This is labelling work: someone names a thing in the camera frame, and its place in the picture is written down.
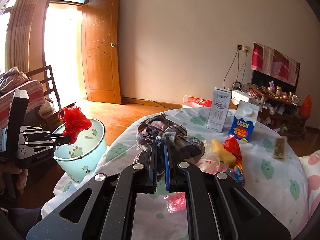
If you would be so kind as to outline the orange wooden door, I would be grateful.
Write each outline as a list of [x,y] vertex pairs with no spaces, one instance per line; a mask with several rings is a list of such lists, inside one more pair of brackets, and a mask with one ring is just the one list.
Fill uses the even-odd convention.
[[93,0],[83,7],[82,69],[87,100],[121,104],[119,77],[120,0]]

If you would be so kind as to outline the yellow printed plastic bag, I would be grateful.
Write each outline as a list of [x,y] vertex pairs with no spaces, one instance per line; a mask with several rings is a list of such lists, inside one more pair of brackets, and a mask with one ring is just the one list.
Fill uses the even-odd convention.
[[233,179],[241,186],[245,185],[244,168],[240,145],[233,134],[230,134],[223,143],[217,139],[211,141],[213,151],[228,168]]

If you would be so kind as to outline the plaid cloth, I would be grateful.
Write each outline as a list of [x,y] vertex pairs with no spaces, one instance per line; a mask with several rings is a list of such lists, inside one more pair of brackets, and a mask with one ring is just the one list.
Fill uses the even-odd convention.
[[181,152],[185,160],[197,163],[205,153],[204,143],[187,134],[187,129],[162,113],[143,120],[137,128],[136,142],[144,152],[151,148],[152,141],[161,145],[169,141],[170,146]]

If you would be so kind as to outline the striped beige curtain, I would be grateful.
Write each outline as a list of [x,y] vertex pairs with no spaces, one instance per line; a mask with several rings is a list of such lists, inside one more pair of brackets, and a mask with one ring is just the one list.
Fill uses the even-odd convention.
[[16,0],[10,12],[5,44],[5,69],[29,71],[31,24],[37,0]]

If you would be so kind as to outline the red plastic bag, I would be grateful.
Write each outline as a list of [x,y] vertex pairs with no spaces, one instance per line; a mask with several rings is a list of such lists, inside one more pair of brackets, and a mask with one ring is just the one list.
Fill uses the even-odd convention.
[[81,108],[77,106],[63,107],[59,111],[58,117],[60,121],[65,123],[65,130],[62,135],[70,138],[68,144],[74,144],[78,135],[92,126],[91,120],[86,118]]

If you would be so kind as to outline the pink white pillow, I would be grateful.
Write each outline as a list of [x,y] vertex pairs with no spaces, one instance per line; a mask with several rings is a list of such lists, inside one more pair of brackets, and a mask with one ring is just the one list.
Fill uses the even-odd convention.
[[303,171],[305,173],[308,184],[308,201],[309,213],[313,215],[320,198],[320,153],[319,150],[313,152],[311,155],[299,157]]

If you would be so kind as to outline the pink padded jacket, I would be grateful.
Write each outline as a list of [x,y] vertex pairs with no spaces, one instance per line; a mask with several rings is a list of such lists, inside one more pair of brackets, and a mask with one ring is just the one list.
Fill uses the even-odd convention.
[[29,78],[24,72],[19,71],[18,67],[12,67],[1,75],[1,93],[7,93],[28,81]]

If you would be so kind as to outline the dark wooden chair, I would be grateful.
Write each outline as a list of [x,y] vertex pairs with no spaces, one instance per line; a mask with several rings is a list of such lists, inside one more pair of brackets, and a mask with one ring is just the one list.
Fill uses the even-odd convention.
[[53,109],[49,110],[48,112],[44,112],[39,109],[37,114],[43,120],[50,118],[56,118],[57,120],[59,120],[58,112],[62,107],[60,95],[57,91],[56,82],[53,76],[52,66],[47,65],[42,68],[26,72],[25,74],[27,75],[27,77],[29,77],[30,80],[42,78],[41,80],[39,80],[39,82],[43,85],[43,94],[45,102],[51,103],[53,107]]

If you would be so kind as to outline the wall power outlet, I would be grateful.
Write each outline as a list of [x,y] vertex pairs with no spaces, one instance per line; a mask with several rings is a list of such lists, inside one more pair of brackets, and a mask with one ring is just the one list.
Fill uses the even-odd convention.
[[245,52],[245,53],[248,53],[248,51],[249,51],[248,46],[244,46],[244,45],[242,45],[242,44],[238,44],[238,45],[237,45],[237,49],[240,50],[240,51],[243,51],[243,52]]

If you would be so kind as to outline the red white cloth cover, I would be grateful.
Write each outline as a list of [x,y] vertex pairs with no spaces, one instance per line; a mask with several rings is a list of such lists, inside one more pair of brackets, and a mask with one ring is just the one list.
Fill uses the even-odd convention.
[[292,86],[297,85],[300,63],[269,46],[253,43],[251,70]]

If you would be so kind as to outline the clear plastic bag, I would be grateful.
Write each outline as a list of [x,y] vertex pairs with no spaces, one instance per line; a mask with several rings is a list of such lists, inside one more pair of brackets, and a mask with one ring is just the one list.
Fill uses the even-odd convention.
[[[205,153],[196,163],[202,172],[215,175],[217,172],[225,172],[228,170],[217,153],[213,152],[213,143],[211,141],[202,141],[204,143]],[[170,213],[182,211],[186,209],[185,193],[170,193],[164,199],[167,201],[167,210]]]

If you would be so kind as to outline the red gift box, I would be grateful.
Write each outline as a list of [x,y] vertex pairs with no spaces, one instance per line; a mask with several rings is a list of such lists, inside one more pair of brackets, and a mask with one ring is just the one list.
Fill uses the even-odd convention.
[[191,102],[197,103],[201,107],[211,107],[212,106],[211,100],[197,98],[197,97],[193,97],[193,96],[189,96],[188,100]]

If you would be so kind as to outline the light blue cartoon trash bin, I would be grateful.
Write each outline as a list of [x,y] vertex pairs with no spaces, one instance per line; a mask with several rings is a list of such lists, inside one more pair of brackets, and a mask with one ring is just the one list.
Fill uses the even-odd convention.
[[107,150],[105,126],[91,119],[92,126],[79,133],[74,144],[57,146],[53,158],[75,183],[93,172]]

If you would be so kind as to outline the white green patterned bed sheet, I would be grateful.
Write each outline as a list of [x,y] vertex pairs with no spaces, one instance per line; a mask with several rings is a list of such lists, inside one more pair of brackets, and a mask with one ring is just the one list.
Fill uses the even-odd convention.
[[28,239],[319,239],[319,212],[309,213],[308,183],[293,152],[273,157],[279,135],[256,123],[238,142],[244,181],[233,171],[207,173],[209,146],[226,141],[206,127],[208,108],[166,111],[135,121],[95,171],[50,200]]

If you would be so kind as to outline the white electronic box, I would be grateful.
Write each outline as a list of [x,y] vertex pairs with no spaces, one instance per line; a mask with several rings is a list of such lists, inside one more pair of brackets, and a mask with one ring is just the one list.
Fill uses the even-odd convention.
[[238,105],[240,101],[254,103],[255,98],[253,98],[248,93],[242,92],[240,90],[233,90],[231,101],[234,105]]

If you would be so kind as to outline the tall white milk carton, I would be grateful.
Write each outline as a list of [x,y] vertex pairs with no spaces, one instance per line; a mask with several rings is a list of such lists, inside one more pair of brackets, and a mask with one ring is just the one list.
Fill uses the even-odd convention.
[[231,92],[222,88],[215,88],[210,108],[207,128],[221,133],[227,118]]

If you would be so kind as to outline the dark wooden cluttered cabinet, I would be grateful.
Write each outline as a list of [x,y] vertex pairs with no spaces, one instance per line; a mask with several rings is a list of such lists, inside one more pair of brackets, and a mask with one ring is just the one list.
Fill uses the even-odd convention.
[[261,102],[259,122],[289,139],[305,137],[308,119],[299,115],[303,102],[295,94],[295,86],[253,71],[247,89],[253,98]]

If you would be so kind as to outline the red bag on cabinet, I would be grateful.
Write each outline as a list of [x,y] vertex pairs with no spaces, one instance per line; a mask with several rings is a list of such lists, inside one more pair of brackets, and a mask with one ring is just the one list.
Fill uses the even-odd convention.
[[308,94],[308,96],[305,98],[303,104],[301,105],[299,109],[299,115],[303,118],[310,118],[311,116],[311,110],[312,110],[312,99],[311,95]]

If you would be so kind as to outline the blue white Look carton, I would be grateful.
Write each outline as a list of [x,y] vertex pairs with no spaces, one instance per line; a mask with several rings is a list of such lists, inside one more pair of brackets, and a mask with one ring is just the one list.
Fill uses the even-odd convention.
[[240,141],[248,142],[257,122],[259,107],[249,102],[240,101],[229,130],[229,134]]

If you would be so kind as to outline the red striped cushion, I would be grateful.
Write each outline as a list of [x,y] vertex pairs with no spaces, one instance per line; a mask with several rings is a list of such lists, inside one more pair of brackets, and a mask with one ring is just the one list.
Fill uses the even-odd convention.
[[44,104],[43,85],[37,80],[28,81],[1,96],[0,102],[1,128],[5,128],[8,124],[12,102],[14,102],[15,108],[25,110],[26,113]]

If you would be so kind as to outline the dark gold snack bar wrapper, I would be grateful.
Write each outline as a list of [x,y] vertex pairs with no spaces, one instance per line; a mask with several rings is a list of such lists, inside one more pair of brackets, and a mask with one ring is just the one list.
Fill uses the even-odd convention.
[[285,160],[287,137],[278,137],[274,140],[273,158],[279,161]]

